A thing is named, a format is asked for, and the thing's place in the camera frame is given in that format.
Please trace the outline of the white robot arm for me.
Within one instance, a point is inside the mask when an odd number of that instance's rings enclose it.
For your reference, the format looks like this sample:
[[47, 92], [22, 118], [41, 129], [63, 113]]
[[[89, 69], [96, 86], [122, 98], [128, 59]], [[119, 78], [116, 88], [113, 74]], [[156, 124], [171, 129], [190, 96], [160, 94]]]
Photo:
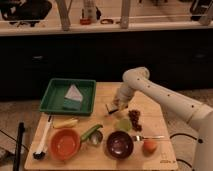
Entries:
[[146, 67], [125, 71], [113, 99], [115, 106], [124, 109], [135, 92], [140, 91], [169, 108], [198, 132], [192, 171], [213, 171], [213, 107], [153, 83], [149, 77]]

